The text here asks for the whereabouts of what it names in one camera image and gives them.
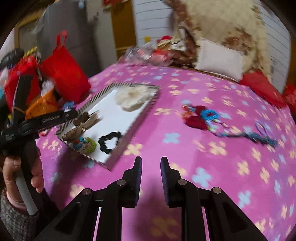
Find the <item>person left hand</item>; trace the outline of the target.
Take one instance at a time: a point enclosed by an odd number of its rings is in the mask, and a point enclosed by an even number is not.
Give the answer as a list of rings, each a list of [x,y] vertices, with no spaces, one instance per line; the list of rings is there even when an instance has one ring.
[[[43,169],[41,162],[41,153],[38,147],[35,148],[35,161],[33,162],[31,172],[32,180],[31,184],[36,189],[38,193],[41,193],[44,189],[44,178],[43,178]],[[24,206],[24,202],[20,195],[20,192],[16,186],[16,171],[21,169],[21,159],[19,157],[5,157],[3,158],[3,177],[4,183],[6,186],[6,196],[8,201],[14,206],[19,208]]]

